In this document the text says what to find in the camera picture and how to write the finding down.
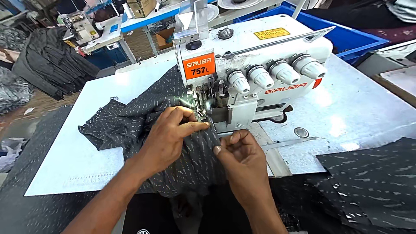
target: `right hand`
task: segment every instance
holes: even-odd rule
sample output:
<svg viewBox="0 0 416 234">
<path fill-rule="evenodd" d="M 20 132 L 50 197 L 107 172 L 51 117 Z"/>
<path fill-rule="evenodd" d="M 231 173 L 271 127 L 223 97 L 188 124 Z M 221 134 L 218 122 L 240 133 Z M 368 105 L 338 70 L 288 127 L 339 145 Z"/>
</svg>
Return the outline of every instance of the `right hand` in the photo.
<svg viewBox="0 0 416 234">
<path fill-rule="evenodd" d="M 223 164 L 231 190 L 244 209 L 272 197 L 266 155 L 248 130 L 238 130 L 221 138 L 214 154 Z"/>
</svg>

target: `left hand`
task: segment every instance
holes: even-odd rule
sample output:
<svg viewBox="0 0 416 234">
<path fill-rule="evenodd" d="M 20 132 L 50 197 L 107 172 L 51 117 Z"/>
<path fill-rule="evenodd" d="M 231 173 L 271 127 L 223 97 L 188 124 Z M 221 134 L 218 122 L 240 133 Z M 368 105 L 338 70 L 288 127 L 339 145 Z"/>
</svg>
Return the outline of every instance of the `left hand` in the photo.
<svg viewBox="0 0 416 234">
<path fill-rule="evenodd" d="M 179 124 L 183 119 L 189 122 Z M 189 108 L 169 107 L 159 116 L 143 147 L 132 160 L 149 178 L 179 158 L 184 137 L 209 126 L 208 122 L 197 122 L 193 110 Z"/>
</svg>

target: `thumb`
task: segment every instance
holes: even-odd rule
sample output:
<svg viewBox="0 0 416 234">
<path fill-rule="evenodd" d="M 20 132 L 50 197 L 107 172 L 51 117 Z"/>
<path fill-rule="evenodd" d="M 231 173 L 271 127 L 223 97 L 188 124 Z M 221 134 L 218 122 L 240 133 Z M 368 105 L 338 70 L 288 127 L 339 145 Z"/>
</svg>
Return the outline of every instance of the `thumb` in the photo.
<svg viewBox="0 0 416 234">
<path fill-rule="evenodd" d="M 232 169 L 236 166 L 236 164 L 239 164 L 234 155 L 226 148 L 215 146 L 213 151 L 226 169 Z"/>
<path fill-rule="evenodd" d="M 194 132 L 200 131 L 200 130 L 205 130 L 207 128 L 209 128 L 209 123 L 208 122 L 187 122 L 185 124 L 181 124 L 179 125 L 179 129 L 178 129 L 178 133 L 181 137 L 186 137 L 191 135 Z"/>
</svg>

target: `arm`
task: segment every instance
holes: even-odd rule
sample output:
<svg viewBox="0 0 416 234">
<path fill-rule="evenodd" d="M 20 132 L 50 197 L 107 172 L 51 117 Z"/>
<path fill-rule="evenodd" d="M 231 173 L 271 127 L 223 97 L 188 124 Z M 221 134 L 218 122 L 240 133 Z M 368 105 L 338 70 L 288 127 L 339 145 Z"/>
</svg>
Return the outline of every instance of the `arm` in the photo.
<svg viewBox="0 0 416 234">
<path fill-rule="evenodd" d="M 244 208 L 254 234 L 286 234 L 267 176 L 266 155 L 247 130 L 221 138 L 214 154 L 224 165 L 230 187 Z"/>
<path fill-rule="evenodd" d="M 179 125 L 183 118 L 189 122 Z M 197 123 L 193 111 L 169 107 L 150 130 L 143 147 L 66 227 L 63 234 L 111 233 L 137 189 L 181 154 L 183 138 L 209 123 Z"/>
</svg>

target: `blue plastic crate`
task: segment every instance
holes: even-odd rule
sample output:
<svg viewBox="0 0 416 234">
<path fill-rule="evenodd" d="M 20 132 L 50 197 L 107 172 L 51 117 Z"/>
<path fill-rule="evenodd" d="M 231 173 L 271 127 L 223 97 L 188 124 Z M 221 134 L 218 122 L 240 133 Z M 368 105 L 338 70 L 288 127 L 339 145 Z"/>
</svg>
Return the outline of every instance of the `blue plastic crate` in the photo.
<svg viewBox="0 0 416 234">
<path fill-rule="evenodd" d="M 243 16 L 236 19 L 234 22 L 244 22 L 278 14 L 292 15 L 293 12 L 294 10 L 288 7 L 279 6 L 273 10 L 269 10 L 250 18 L 244 18 Z M 327 20 L 319 19 L 313 15 L 308 15 L 302 12 L 298 15 L 296 20 L 313 30 L 319 30 L 335 25 L 336 28 L 327 33 L 324 37 L 331 40 L 334 44 L 334 48 L 338 51 L 337 56 L 349 64 L 354 64 L 360 56 L 363 56 L 368 51 L 380 49 L 384 47 L 385 44 L 390 42 L 386 39 Z"/>
</svg>

